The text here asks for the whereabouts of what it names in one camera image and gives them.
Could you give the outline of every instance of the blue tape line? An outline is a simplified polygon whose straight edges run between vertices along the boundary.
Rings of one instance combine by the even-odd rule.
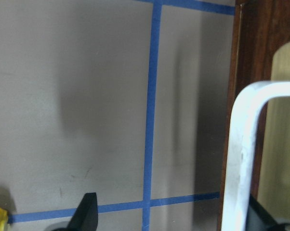
[[[137,1],[153,3],[153,0],[137,0]],[[192,10],[199,10],[211,13],[221,13],[227,15],[235,14],[235,7],[233,6],[226,6],[197,0],[163,0],[162,4],[167,6],[188,8]]]
[[[150,207],[173,205],[173,204],[187,203],[187,202],[193,202],[193,201],[203,201],[203,200],[210,200],[210,199],[217,199],[217,198],[219,198],[219,192],[188,195],[188,196],[177,196],[177,197],[162,198],[162,199],[153,199],[153,200],[150,200]],[[141,209],[141,208],[144,208],[143,201],[126,202],[126,203],[110,204],[110,205],[99,205],[98,213],[108,213],[108,212],[124,211],[124,210],[130,210],[130,209]],[[70,209],[61,209],[61,210],[53,210],[53,211],[46,211],[46,212],[10,215],[8,219],[8,223],[11,224],[11,223],[19,223],[19,222],[27,222],[27,221],[47,220],[47,219],[54,219],[54,218],[66,218],[66,217],[73,216],[75,211],[76,211],[76,208],[70,208]]]
[[[189,195],[189,196],[177,196],[163,199],[154,199],[151,200],[150,206],[163,206],[163,205],[173,205],[173,204],[181,204],[193,201],[203,201],[203,200],[211,200],[218,199],[219,192],[206,193],[206,194],[198,194],[198,195]]]
[[[145,159],[144,159],[144,182],[143,182],[144,207],[142,217],[143,219],[142,231],[148,231],[150,223],[150,197],[151,197],[151,178],[153,164],[154,121],[155,121],[156,83],[157,83],[161,12],[162,12],[162,0],[154,0],[151,21],[149,70],[148,70],[148,86],[147,86]]]

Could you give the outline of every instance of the white metal frame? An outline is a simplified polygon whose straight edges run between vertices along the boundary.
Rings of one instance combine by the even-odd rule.
[[[235,100],[230,122],[222,231],[244,231],[259,114],[272,98],[290,96],[290,82],[248,85]]]

